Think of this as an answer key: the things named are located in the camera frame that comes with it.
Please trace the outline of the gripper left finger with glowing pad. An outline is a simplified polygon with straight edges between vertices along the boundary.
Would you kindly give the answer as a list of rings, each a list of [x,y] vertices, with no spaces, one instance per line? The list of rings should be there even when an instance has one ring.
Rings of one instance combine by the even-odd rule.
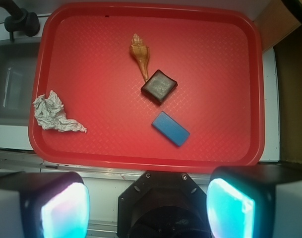
[[[76,172],[0,172],[0,238],[84,238],[89,214]]]

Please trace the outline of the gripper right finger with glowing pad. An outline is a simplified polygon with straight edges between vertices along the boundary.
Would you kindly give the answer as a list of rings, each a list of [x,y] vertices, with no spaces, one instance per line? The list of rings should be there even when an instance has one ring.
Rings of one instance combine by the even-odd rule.
[[[206,208],[215,238],[302,238],[302,169],[218,167],[210,176]]]

